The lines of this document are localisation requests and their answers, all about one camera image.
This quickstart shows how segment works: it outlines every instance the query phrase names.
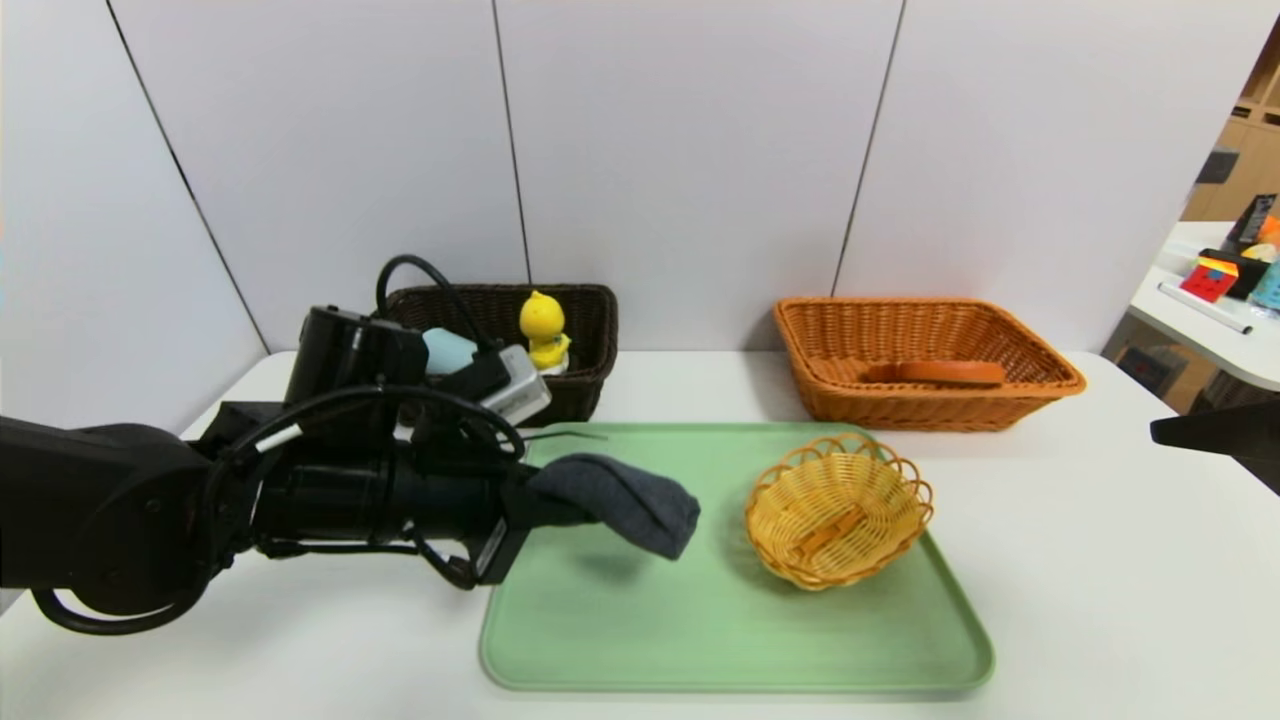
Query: light green tray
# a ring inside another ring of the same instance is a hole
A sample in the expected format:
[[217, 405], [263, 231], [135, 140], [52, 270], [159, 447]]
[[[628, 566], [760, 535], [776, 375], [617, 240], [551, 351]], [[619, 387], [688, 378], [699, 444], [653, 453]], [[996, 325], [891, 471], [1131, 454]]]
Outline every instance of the light green tray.
[[[764, 569], [742, 509], [756, 475], [850, 425], [566, 424], [605, 441], [536, 441], [529, 462], [604, 452], [680, 480], [701, 502], [671, 562], [603, 525], [530, 534], [494, 592], [480, 637], [493, 679], [520, 691], [956, 691], [991, 676], [995, 655], [928, 534], [883, 571], [806, 592]], [[928, 465], [922, 468], [928, 479]], [[938, 493], [946, 514], [946, 488]]]

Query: dark gray towel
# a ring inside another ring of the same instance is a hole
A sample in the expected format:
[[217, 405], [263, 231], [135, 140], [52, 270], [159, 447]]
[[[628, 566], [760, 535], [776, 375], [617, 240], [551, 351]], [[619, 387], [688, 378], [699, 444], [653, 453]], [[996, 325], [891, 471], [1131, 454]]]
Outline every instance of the dark gray towel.
[[676, 480], [588, 452], [549, 462], [529, 487], [577, 505], [632, 544], [671, 560], [685, 551], [701, 512]]

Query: white wall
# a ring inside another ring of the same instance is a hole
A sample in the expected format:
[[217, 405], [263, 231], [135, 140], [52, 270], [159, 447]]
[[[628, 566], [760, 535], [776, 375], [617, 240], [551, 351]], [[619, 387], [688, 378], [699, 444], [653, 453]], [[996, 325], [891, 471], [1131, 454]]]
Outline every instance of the white wall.
[[535, 282], [623, 348], [777, 343], [835, 282], [900, 0], [498, 0]]
[[113, 4], [271, 350], [397, 252], [527, 279], [489, 0]]
[[101, 0], [5, 4], [4, 413], [180, 430], [264, 355]]
[[909, 0], [838, 295], [992, 300], [1101, 350], [1276, 0]]

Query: rubber duck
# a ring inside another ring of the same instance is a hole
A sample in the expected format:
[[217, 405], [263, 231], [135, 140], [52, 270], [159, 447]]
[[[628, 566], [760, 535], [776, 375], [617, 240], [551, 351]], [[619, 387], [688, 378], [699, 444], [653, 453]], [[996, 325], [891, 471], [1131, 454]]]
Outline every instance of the rubber duck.
[[529, 359], [544, 375], [558, 375], [568, 368], [564, 310], [554, 297], [535, 290], [520, 309], [520, 332], [529, 338]]

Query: yellow wicker basket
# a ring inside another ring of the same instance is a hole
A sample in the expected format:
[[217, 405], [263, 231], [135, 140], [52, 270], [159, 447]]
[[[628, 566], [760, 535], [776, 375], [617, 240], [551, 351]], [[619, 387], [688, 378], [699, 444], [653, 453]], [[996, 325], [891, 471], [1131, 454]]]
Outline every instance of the yellow wicker basket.
[[842, 434], [792, 451], [755, 480], [746, 532], [773, 574], [819, 591], [881, 571], [932, 516], [933, 488], [914, 462]]

